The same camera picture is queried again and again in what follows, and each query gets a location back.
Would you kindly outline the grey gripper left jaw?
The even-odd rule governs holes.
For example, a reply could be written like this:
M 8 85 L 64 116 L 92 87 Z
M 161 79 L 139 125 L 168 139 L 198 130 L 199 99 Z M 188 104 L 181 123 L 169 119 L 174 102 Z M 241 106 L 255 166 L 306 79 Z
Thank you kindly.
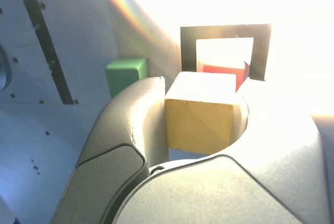
M 149 169 L 169 161 L 165 79 L 141 79 L 97 117 L 52 223 L 111 223 Z

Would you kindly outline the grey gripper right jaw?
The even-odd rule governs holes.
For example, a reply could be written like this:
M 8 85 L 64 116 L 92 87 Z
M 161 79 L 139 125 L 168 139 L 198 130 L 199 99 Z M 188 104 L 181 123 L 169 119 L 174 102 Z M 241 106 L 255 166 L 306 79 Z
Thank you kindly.
M 165 168 L 123 200 L 114 223 L 327 223 L 328 177 L 312 118 L 263 81 L 241 96 L 248 125 L 230 147 Z

